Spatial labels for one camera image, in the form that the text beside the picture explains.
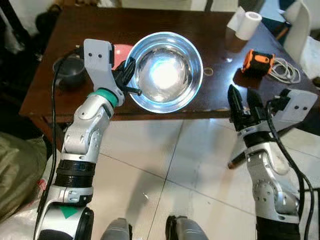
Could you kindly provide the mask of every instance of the tape measure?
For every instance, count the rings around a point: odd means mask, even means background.
[[[261,53],[251,49],[245,56],[242,73],[246,75],[264,76],[271,73],[275,55]]]

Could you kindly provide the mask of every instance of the metal bowl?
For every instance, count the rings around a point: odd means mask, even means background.
[[[142,95],[131,94],[142,108],[154,113],[171,113],[186,106],[197,94],[203,64],[195,46],[174,32],[156,32],[138,41],[129,57],[136,60],[128,86]]]

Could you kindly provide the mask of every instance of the electrical wire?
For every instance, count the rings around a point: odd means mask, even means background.
[[[66,61],[66,59],[74,54],[76,52],[76,50],[78,49],[74,49],[70,52],[68,52],[67,54],[65,54],[60,61],[58,62],[56,71],[54,73],[54,77],[52,80],[52,84],[51,84],[51,114],[52,114],[52,165],[51,165],[51,170],[50,170],[50,174],[49,174],[49,178],[48,178],[48,182],[46,184],[45,190],[42,193],[39,205],[38,205],[38,209],[37,209],[37,216],[36,216],[36,222],[35,222],[35,226],[34,226],[34,232],[33,232],[33,240],[35,240],[36,237],[36,232],[37,232],[37,227],[38,227],[38,223],[40,220],[40,217],[42,215],[42,212],[44,210],[44,206],[48,197],[48,193],[49,193],[49,188],[52,184],[52,181],[54,179],[54,175],[55,175],[55,170],[56,170],[56,162],[57,162],[57,137],[56,137],[56,99],[55,99],[55,95],[56,95],[56,81],[58,78],[58,74],[59,71],[61,69],[61,66],[64,64],[64,62]]]
[[[301,81],[299,69],[280,57],[274,59],[269,75],[284,84],[297,84]]]
[[[283,145],[283,143],[280,140],[280,137],[277,133],[277,130],[274,126],[274,123],[272,121],[272,110],[271,110],[272,106],[271,106],[271,100],[269,100],[266,104],[266,120],[267,123],[270,127],[271,133],[278,145],[278,147],[280,148],[281,152],[283,153],[283,155],[286,157],[286,159],[288,160],[288,162],[290,163],[291,167],[293,168],[293,170],[295,171],[295,173],[297,174],[298,178],[299,176],[302,177],[305,181],[306,184],[309,187],[309,191],[310,191],[310,195],[311,195],[311,203],[310,203],[310,210],[309,210],[309,214],[308,214],[308,218],[305,224],[305,231],[304,231],[304,240],[308,239],[308,235],[309,235],[309,229],[310,229],[310,224],[311,224],[311,220],[312,220],[312,215],[314,213],[314,207],[315,207],[315,196],[314,196],[314,190],[312,188],[312,185],[309,181],[309,179],[307,178],[307,176],[300,171],[300,169],[298,168],[298,166],[296,165],[295,161],[292,159],[292,157],[290,156],[290,154],[287,152],[285,146]]]

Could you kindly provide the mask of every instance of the dark brown tabletop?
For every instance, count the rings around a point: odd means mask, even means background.
[[[247,79],[237,71],[249,49],[264,53],[273,53],[294,63],[283,47],[261,23],[252,39],[240,53],[225,50],[226,24],[232,13],[197,12],[175,10],[145,10],[123,8],[70,7],[60,15],[52,33],[43,60],[39,65],[33,82],[28,90],[20,114],[30,118],[41,116],[50,122],[51,82],[54,62],[82,45],[84,39],[107,40],[113,44],[134,45],[144,36],[170,31],[188,38],[198,49],[204,68],[212,68],[212,76],[203,76],[202,85],[196,97],[181,110],[174,113],[156,114],[139,107],[130,96],[125,103],[115,109],[114,120],[142,119],[196,119],[223,118],[229,115],[227,91],[230,84],[236,82],[243,98],[246,87],[258,90],[266,102],[285,88],[308,90],[318,93],[307,76],[301,71],[301,82],[287,85],[277,82],[269,76],[261,81]],[[85,85],[72,92],[57,92],[57,122],[72,122],[75,110],[93,91],[93,85],[87,79]]]

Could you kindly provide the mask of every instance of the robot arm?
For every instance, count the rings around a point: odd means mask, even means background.
[[[86,39],[83,50],[95,92],[75,111],[73,123],[65,133],[55,181],[37,223],[36,240],[91,239],[94,213],[86,205],[93,197],[92,182],[103,133],[114,108],[125,100],[123,92],[141,93],[126,87],[134,73],[134,60],[126,68],[122,65],[114,79],[111,43]]]
[[[271,101],[275,115],[272,122],[277,131],[305,119],[318,96],[302,90],[285,89]],[[231,120],[238,139],[229,168],[243,159],[252,180],[252,194],[257,217],[258,239],[299,240],[298,191],[289,179],[288,161],[271,137],[267,116],[259,95],[248,90],[250,110],[244,110],[240,93],[229,87]]]

